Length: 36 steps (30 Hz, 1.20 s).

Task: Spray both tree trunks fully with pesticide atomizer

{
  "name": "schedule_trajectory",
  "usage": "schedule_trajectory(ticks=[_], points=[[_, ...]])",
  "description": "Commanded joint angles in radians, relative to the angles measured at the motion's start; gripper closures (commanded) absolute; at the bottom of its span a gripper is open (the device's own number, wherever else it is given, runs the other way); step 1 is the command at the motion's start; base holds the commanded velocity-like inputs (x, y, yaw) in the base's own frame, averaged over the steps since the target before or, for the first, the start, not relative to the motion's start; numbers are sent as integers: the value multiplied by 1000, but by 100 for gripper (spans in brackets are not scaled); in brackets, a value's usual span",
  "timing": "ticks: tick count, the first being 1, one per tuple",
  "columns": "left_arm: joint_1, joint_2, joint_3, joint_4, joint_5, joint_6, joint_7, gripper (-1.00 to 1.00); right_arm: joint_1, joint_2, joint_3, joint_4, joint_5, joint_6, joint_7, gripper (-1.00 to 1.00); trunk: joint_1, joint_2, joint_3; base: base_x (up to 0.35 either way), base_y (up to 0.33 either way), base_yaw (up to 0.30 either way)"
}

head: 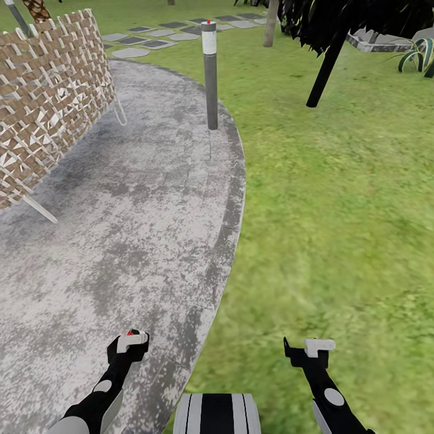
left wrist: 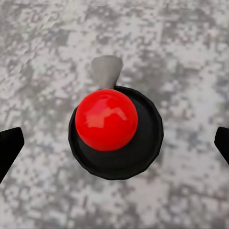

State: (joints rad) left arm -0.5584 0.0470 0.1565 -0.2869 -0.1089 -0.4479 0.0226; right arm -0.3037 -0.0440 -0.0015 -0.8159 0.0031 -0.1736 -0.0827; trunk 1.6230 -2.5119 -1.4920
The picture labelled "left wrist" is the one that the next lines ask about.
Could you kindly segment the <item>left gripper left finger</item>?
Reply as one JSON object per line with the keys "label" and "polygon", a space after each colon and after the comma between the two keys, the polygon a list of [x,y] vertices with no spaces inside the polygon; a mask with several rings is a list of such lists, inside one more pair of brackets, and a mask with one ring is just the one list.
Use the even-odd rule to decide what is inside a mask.
{"label": "left gripper left finger", "polygon": [[24,137],[20,127],[0,132],[0,182],[23,146]]}

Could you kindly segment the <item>pesticide atomizer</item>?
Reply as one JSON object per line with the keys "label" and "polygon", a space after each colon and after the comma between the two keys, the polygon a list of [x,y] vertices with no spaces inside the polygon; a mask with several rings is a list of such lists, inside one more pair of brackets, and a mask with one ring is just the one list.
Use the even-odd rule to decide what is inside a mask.
{"label": "pesticide atomizer", "polygon": [[68,124],[72,154],[91,175],[129,179],[145,172],[158,156],[164,138],[162,119],[139,91],[115,85],[121,59],[101,55],[90,67],[100,89],[74,109]]}

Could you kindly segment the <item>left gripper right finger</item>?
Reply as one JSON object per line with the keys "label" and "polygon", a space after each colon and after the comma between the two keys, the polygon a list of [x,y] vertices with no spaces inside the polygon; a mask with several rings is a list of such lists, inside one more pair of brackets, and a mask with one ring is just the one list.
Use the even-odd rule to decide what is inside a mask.
{"label": "left gripper right finger", "polygon": [[218,127],[214,144],[229,164],[229,128]]}

